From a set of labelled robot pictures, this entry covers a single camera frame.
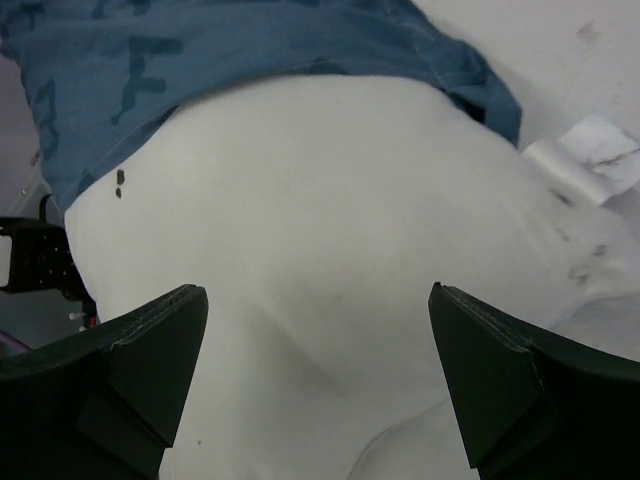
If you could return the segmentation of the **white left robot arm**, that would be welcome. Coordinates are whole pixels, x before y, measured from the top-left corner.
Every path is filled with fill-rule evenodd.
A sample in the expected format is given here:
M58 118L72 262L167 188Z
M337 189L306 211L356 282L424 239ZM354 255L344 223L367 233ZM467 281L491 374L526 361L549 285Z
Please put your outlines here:
M1 218L1 290L7 294L57 290L68 301L89 302L65 229L47 220L50 198L49 194L41 198L36 218Z

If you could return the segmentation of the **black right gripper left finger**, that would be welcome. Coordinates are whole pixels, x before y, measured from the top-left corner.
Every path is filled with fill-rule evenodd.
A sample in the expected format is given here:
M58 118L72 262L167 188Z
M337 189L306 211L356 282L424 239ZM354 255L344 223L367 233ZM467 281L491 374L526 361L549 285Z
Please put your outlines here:
M208 315L183 285L1 363L4 479L156 479L173 447Z

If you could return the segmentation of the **white pillow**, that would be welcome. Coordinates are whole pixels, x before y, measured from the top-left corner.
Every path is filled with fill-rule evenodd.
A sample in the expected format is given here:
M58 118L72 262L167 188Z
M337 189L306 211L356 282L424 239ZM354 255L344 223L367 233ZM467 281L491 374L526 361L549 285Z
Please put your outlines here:
M639 356L637 231L411 80L201 98L65 227L102 321L207 291L164 479L471 478L429 322L438 282Z

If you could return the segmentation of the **blue printed pillowcase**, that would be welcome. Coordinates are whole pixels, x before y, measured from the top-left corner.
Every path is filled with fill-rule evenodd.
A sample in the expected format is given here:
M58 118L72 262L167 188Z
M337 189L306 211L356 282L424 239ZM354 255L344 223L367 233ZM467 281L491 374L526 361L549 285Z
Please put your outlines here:
M5 1L1 53L20 69L61 210L179 105L271 76L418 80L520 137L521 107L487 60L411 1Z

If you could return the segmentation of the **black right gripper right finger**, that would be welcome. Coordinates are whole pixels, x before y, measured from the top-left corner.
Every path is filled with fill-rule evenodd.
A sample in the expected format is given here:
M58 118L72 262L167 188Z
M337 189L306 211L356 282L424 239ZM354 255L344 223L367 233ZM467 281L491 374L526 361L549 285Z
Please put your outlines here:
M431 327L482 479L636 479L639 365L434 284Z

